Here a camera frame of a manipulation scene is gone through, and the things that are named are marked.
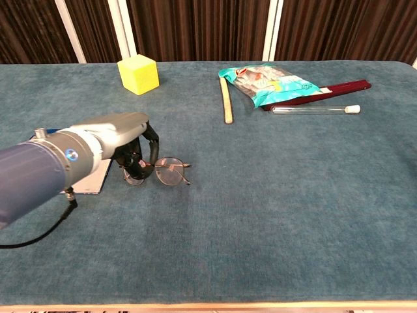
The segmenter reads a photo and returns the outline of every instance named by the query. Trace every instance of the white test tube cap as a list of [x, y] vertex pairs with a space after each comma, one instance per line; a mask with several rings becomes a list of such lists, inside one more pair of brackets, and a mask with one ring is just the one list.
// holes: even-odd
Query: white test tube cap
[[345, 113], [346, 114], [358, 114], [359, 112], [360, 112], [360, 106], [359, 105], [347, 106], [345, 108]]

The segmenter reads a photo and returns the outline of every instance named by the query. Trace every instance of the wooden stick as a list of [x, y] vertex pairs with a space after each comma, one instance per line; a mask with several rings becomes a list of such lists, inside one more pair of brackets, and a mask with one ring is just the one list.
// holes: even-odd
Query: wooden stick
[[220, 77], [220, 88], [222, 88], [223, 108], [224, 108], [224, 123], [233, 123], [232, 104], [230, 102], [229, 88], [224, 77]]

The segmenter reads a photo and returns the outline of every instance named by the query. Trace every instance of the table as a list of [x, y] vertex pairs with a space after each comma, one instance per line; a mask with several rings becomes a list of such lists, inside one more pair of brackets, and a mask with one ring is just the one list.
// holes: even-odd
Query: table
[[[158, 63], [160, 87], [140, 97], [116, 64], [1, 65], [1, 148], [36, 127], [145, 112], [160, 156], [192, 164], [192, 185], [173, 188], [127, 185], [113, 164], [48, 238], [0, 251], [2, 308], [417, 306], [417, 71], [277, 62], [317, 85], [373, 87], [321, 103], [361, 105], [349, 116], [272, 115], [230, 87], [226, 125], [217, 72], [245, 64]], [[36, 237], [65, 206], [56, 196], [0, 243]]]

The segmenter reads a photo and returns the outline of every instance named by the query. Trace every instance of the plastic snack bag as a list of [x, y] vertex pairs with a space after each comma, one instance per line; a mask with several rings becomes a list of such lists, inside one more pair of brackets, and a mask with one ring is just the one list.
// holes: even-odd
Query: plastic snack bag
[[219, 71], [219, 77], [251, 97], [255, 108], [321, 93], [316, 85], [268, 64], [225, 68]]

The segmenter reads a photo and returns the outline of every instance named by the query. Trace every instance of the white pole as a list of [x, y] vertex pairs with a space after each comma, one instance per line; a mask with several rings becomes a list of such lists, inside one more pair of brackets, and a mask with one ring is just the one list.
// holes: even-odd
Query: white pole
[[81, 47], [81, 44], [78, 40], [76, 29], [72, 23], [71, 15], [68, 11], [68, 8], [66, 7], [65, 0], [55, 0], [55, 4], [57, 5], [59, 15], [61, 16], [61, 19], [64, 23], [66, 33], [70, 38], [71, 45], [77, 56], [78, 63], [87, 63], [85, 60], [83, 48]]
[[263, 44], [262, 61], [269, 61], [269, 51], [271, 49], [272, 34], [274, 32], [274, 22], [276, 17], [278, 0], [270, 0], [268, 11], [268, 22], [266, 23], [265, 42]]
[[113, 20], [113, 25], [115, 26], [116, 30], [116, 37], [117, 42], [119, 43], [120, 53], [122, 55], [122, 59], [126, 59], [130, 57], [128, 42], [126, 39], [126, 35], [124, 34], [124, 27], [122, 16], [119, 8], [119, 3], [117, 0], [108, 0], [111, 19]]
[[274, 32], [272, 35], [272, 42], [271, 42], [271, 49], [269, 51], [269, 61], [275, 60], [275, 50], [276, 50], [276, 43], [278, 41], [278, 33], [280, 31], [280, 23], [281, 23], [281, 14], [282, 14], [282, 6], [284, 4], [284, 0], [278, 1], [278, 8], [276, 11], [275, 16], [275, 24], [274, 24]]
[[126, 35], [126, 39], [128, 42], [130, 56], [133, 57], [134, 55], [137, 55], [137, 52], [136, 52], [135, 39], [133, 37], [132, 24], [130, 23], [128, 5], [126, 4], [126, 0], [119, 0], [119, 8], [120, 8], [120, 13], [122, 16], [122, 21], [123, 21], [123, 26], [124, 26], [124, 34]]

